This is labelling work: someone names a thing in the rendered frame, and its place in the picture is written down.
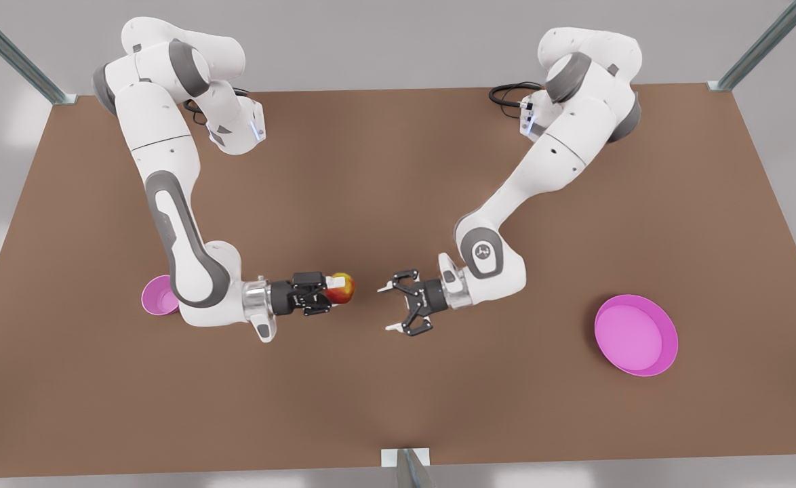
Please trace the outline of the pink bowl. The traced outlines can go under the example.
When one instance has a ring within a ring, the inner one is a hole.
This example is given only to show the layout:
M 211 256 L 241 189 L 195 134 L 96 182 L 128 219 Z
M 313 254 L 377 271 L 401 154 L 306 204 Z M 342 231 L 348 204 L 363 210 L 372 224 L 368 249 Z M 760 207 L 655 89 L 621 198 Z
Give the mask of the pink bowl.
M 150 280 L 141 293 L 140 303 L 144 311 L 155 316 L 178 312 L 179 300 L 173 293 L 171 276 L 164 274 Z

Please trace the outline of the red yellow apple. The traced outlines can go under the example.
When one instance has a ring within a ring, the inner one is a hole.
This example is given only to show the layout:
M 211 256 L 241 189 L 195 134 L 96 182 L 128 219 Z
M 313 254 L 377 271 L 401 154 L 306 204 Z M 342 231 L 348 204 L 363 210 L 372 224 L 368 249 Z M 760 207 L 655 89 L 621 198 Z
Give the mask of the red yellow apple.
M 351 275 L 346 274 L 346 285 L 343 288 L 327 288 L 323 292 L 324 296 L 333 304 L 346 304 L 352 300 L 355 293 L 355 282 Z

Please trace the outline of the pink plate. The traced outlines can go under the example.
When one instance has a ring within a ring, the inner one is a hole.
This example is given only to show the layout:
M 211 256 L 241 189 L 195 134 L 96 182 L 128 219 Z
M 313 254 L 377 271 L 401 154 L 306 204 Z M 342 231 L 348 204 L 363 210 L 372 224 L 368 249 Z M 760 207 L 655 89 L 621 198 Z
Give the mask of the pink plate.
M 612 365 L 637 377 L 670 369 L 678 353 L 678 334 L 667 312 L 633 294 L 606 300 L 594 319 L 597 348 Z

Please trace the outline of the silver frame post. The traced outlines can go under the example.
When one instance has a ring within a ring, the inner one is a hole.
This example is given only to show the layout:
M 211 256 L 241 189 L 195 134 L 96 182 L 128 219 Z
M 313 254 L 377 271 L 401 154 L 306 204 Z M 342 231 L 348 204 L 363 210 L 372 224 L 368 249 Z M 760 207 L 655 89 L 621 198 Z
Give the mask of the silver frame post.
M 431 466 L 428 447 L 382 449 L 380 466 L 395 468 L 396 488 L 436 488 L 428 471 Z
M 0 56 L 11 66 L 33 89 L 37 90 L 54 106 L 75 105 L 78 96 L 63 92 L 38 66 L 21 52 L 20 48 L 10 41 L 0 29 Z
M 786 6 L 769 27 L 718 80 L 707 81 L 709 92 L 732 92 L 796 26 L 796 0 Z

